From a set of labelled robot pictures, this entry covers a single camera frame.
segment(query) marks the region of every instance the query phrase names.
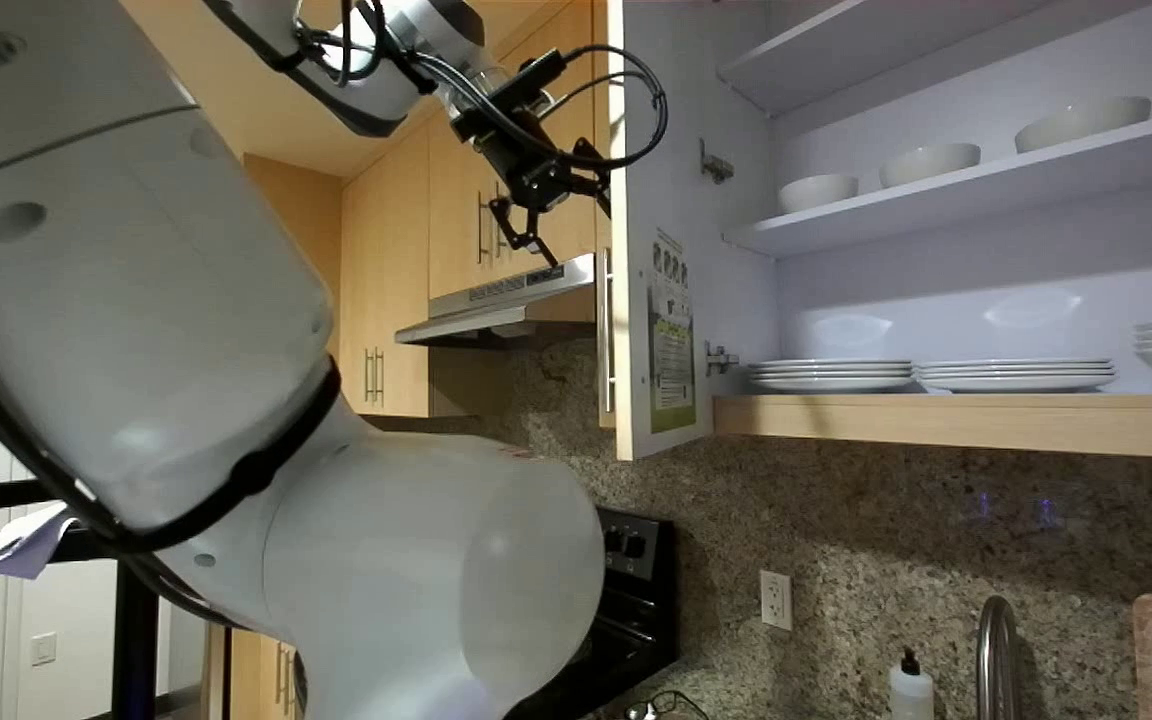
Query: range hood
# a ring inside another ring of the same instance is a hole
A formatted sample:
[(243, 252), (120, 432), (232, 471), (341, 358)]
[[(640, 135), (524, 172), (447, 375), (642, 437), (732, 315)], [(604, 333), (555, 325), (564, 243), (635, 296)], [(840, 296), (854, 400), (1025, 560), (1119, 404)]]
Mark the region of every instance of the range hood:
[(598, 258), (436, 296), (426, 319), (401, 330), (401, 346), (510, 347), (593, 333)]

